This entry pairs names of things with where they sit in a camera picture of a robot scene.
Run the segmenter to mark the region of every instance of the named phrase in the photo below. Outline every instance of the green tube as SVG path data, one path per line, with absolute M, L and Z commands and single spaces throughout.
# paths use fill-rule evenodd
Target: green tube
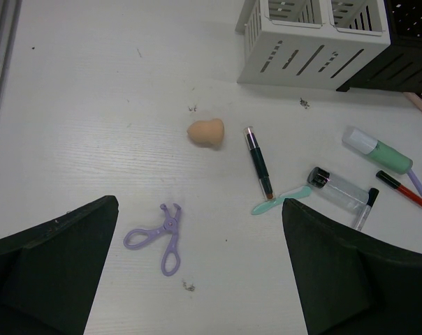
M 377 141 L 377 146 L 367 156 L 398 174 L 407 173 L 413 166 L 411 159 L 380 141 Z

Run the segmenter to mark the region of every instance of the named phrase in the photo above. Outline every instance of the black cap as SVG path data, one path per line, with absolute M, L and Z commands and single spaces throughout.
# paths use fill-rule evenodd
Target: black cap
M 309 174 L 307 182 L 317 188 L 323 188 L 323 186 L 329 181 L 329 176 L 329 172 L 324 171 L 317 166 Z
M 397 189 L 401 185 L 399 181 L 395 180 L 389 174 L 385 173 L 384 171 L 380 170 L 376 173 L 376 177 L 382 180 L 386 185 L 390 186 L 391 188 Z
M 377 196 L 379 195 L 379 190 L 376 188 L 371 188 L 370 191 L 368 192 L 368 195 L 369 195 L 369 198 L 368 198 L 367 205 L 369 207 L 372 207 L 374 203 L 376 202 Z

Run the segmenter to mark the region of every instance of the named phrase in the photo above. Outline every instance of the scissors handle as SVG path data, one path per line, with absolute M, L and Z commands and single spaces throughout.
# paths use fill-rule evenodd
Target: scissors handle
M 172 238 L 169 241 L 168 248 L 166 249 L 166 252 L 163 255 L 163 259 L 161 260 L 161 272 L 163 272 L 166 277 L 172 276 L 175 272 L 177 272 L 178 268 L 180 267 L 180 256 L 177 252 L 177 242 L 178 234 L 173 234 Z M 167 271 L 166 261 L 168 260 L 168 256 L 171 253 L 175 256 L 175 266 L 172 270 Z
M 154 239 L 156 239 L 160 234 L 164 232 L 165 230 L 163 227 L 153 229 L 153 230 L 146 230 L 146 229 L 139 229 L 139 228 L 131 230 L 124 238 L 124 246 L 132 250 L 141 249 L 142 247 L 148 245 L 150 242 L 152 242 Z M 133 235 L 136 235 L 136 234 L 147 235 L 147 239 L 145 239 L 144 241 L 140 243 L 132 244 L 130 239 L 132 238 Z

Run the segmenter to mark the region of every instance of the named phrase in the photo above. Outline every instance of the white table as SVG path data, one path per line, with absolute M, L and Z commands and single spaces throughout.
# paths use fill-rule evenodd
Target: white table
M 411 156 L 422 180 L 422 114 L 395 93 L 236 84 L 241 6 L 22 4 L 0 114 L 0 238 L 117 196 L 86 334 L 306 334 L 281 209 L 250 215 L 262 195 L 242 134 L 249 125 L 276 193 L 304 184 L 315 165 L 377 187 L 364 233 L 422 253 L 422 210 L 341 145 L 347 125 L 362 128 Z M 188 125 L 214 117 L 225 122 L 222 148 L 194 146 Z M 162 223 L 162 202 L 184 209 L 182 265 L 170 278 L 160 271 L 169 237 L 140 251 L 122 245 L 130 229 Z M 354 219 L 316 194 L 303 202 L 339 222 Z

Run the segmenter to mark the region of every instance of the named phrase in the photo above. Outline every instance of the purple scissors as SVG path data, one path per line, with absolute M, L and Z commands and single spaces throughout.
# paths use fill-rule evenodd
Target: purple scissors
M 178 241 L 178 224 L 180 221 L 180 213 L 182 208 L 178 204 L 174 204 L 174 207 L 177 209 L 175 213 L 175 217 L 173 218 L 170 216 L 168 208 L 165 204 L 161 204 L 160 208 L 164 210 L 164 214 L 166 218 L 164 219 L 164 223 L 161 227 L 153 230 L 146 230 L 146 229 L 134 229 L 131 230 L 126 237 L 124 238 L 124 246 L 128 249 L 138 250 L 142 247 L 148 245 L 150 242 L 154 241 L 156 238 L 160 237 L 162 234 L 170 232 L 172 234 L 172 238 L 169 241 L 168 248 L 164 253 L 163 259 L 161 260 L 161 272 L 167 277 L 172 276 L 175 272 L 177 272 L 178 268 L 180 267 L 180 256 L 177 252 L 177 241 Z M 147 235 L 147 239 L 144 241 L 131 244 L 130 238 L 133 234 L 142 234 Z M 173 253 L 175 256 L 175 267 L 171 271 L 166 271 L 166 260 L 170 253 Z

